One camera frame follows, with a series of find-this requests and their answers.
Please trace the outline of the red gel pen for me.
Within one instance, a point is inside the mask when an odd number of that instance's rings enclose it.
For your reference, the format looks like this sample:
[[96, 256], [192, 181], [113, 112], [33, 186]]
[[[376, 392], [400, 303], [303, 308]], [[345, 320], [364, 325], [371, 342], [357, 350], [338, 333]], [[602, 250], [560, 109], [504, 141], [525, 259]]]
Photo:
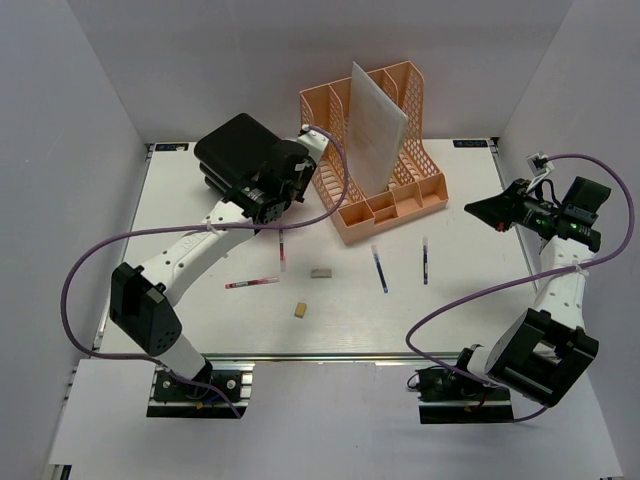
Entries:
[[263, 277], [258, 279], [230, 282], [225, 284], [224, 287], [225, 289], [237, 289], [237, 288], [245, 288], [245, 287], [251, 287], [251, 286], [269, 285], [269, 284], [278, 283], [279, 281], [280, 279], [278, 276], [272, 276], [272, 277]]
[[278, 231], [279, 236], [279, 265], [280, 272], [286, 272], [286, 252], [284, 244], [284, 230]]

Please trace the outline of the black pink drawer unit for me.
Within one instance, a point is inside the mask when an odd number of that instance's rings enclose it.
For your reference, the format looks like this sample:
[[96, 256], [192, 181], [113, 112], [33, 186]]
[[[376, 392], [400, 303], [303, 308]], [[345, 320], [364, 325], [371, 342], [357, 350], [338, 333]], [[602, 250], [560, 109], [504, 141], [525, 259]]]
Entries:
[[270, 199], [291, 202], [282, 194], [280, 173], [289, 156], [302, 147], [283, 140], [247, 113], [241, 113], [200, 139], [194, 147], [205, 179], [226, 200], [258, 188]]

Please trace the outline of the dark purple gel pen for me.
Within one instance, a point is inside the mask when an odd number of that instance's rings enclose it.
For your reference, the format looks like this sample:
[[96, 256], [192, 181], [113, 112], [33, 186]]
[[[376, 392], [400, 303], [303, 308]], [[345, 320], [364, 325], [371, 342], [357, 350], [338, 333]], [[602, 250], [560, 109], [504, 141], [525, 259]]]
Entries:
[[423, 284], [429, 283], [429, 256], [428, 256], [428, 238], [422, 238], [422, 260], [423, 260]]

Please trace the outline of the grey eraser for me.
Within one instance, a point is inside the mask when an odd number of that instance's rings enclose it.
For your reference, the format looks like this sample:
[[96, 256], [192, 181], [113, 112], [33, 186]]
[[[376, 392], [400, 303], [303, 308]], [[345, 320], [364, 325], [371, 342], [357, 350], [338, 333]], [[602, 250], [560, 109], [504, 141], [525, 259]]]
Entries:
[[333, 276], [333, 272], [331, 269], [326, 269], [326, 268], [322, 268], [322, 269], [312, 269], [310, 276], [313, 279], [320, 279], [320, 278], [331, 278]]

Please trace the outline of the blue gel pen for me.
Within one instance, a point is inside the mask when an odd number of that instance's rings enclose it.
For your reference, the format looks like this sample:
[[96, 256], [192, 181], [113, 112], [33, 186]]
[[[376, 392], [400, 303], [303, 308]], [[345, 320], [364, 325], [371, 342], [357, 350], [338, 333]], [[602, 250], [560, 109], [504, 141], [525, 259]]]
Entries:
[[379, 256], [379, 252], [378, 252], [378, 248], [376, 245], [371, 245], [371, 252], [372, 252], [372, 256], [373, 256], [373, 260], [376, 266], [376, 270], [381, 282], [381, 287], [382, 290], [385, 294], [388, 294], [389, 289], [388, 289], [388, 285], [386, 282], [386, 278], [384, 276], [384, 271], [381, 265], [381, 261], [380, 261], [380, 256]]

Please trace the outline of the tan eraser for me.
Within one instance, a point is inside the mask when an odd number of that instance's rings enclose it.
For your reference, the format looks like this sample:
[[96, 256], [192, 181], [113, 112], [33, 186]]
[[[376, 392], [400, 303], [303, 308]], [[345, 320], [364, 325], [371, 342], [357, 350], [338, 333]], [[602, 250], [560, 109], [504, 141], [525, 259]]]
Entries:
[[296, 305], [296, 308], [294, 310], [294, 316], [296, 318], [303, 318], [306, 313], [306, 310], [307, 310], [307, 305], [305, 303], [299, 302]]

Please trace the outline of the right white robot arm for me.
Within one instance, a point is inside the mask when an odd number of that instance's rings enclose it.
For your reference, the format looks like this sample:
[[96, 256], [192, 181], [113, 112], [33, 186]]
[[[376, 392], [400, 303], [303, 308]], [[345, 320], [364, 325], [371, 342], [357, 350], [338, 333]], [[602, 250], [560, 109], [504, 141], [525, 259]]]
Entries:
[[518, 179], [504, 192], [469, 203], [465, 211], [499, 232], [523, 226], [544, 240], [541, 265], [551, 271], [533, 305], [493, 347], [463, 351], [451, 374], [453, 390], [472, 399], [488, 381], [518, 391], [540, 405], [555, 406], [595, 359], [599, 343], [584, 330], [582, 304], [587, 280], [583, 263], [599, 251], [594, 230], [610, 188], [577, 177], [560, 204]]

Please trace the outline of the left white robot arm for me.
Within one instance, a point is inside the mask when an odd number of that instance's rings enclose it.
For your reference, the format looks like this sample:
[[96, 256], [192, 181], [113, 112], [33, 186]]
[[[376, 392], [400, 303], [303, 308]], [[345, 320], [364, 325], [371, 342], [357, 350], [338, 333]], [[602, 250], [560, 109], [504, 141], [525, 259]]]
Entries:
[[315, 131], [277, 140], [248, 154], [233, 148], [229, 159], [204, 165], [221, 199], [197, 229], [156, 257], [112, 273], [110, 319], [151, 359], [177, 375], [177, 387], [199, 399], [211, 387], [211, 364], [182, 332], [175, 311], [184, 293], [212, 265], [278, 220], [306, 188], [328, 139]]

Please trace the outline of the flat red gel pen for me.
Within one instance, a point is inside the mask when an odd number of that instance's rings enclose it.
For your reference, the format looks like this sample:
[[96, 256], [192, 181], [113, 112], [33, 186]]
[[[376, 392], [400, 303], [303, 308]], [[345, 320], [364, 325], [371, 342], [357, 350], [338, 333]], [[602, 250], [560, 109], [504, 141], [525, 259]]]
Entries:
[[251, 287], [251, 286], [269, 285], [269, 284], [278, 283], [279, 281], [280, 279], [278, 276], [272, 276], [272, 277], [263, 277], [258, 279], [230, 282], [225, 284], [224, 287], [225, 289], [237, 289], [237, 288], [245, 288], [245, 287]]

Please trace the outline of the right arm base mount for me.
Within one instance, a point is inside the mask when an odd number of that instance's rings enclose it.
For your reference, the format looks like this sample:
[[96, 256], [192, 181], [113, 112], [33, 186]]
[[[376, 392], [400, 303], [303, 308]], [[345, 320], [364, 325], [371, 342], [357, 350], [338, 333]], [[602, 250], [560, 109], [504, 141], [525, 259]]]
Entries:
[[508, 389], [483, 386], [440, 365], [416, 370], [406, 386], [418, 394], [421, 424], [497, 424], [515, 419]]

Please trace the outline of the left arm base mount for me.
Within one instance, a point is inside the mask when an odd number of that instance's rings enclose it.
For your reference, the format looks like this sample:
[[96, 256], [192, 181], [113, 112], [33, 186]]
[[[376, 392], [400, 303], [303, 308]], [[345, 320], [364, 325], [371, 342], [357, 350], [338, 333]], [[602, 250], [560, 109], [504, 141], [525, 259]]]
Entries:
[[239, 419], [249, 404], [254, 363], [213, 361], [195, 386], [156, 368], [147, 403], [147, 418]]

